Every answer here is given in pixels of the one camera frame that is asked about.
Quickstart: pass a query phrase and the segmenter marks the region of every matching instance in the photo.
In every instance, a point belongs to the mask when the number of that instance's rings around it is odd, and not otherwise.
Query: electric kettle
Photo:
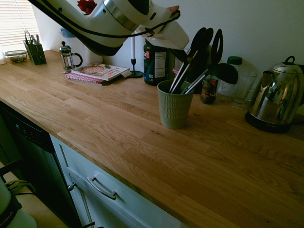
[[[252,126],[272,133],[289,130],[298,107],[304,103],[304,67],[294,60],[290,56],[263,72],[245,115]]]

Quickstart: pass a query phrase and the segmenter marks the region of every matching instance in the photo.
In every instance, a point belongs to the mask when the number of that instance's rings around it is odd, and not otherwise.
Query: glass jar
[[[23,62],[28,59],[26,50],[7,51],[5,52],[6,58],[9,58],[12,63]]]
[[[227,63],[234,66],[234,68],[239,72],[242,65],[243,59],[238,56],[230,56]],[[232,101],[234,97],[235,85],[221,80],[218,95],[222,101]]]
[[[212,104],[215,101],[219,78],[215,75],[208,75],[202,82],[203,89],[200,94],[200,100],[204,104]]]

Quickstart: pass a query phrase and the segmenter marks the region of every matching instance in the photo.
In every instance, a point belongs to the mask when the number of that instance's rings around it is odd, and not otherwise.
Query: dishwasher
[[[22,160],[26,169],[14,173],[19,179],[30,182],[37,197],[69,227],[80,227],[71,195],[49,134],[6,104],[0,102],[0,115],[17,150],[5,151],[0,158],[4,165]]]

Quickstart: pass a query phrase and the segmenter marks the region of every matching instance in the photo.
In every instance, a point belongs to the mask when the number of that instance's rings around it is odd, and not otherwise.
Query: white cabinet
[[[94,228],[186,228],[119,180],[51,135],[83,225]]]

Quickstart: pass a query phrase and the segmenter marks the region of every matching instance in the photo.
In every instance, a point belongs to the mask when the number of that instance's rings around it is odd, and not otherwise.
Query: white candle
[[[131,37],[131,59],[135,59],[135,37]]]

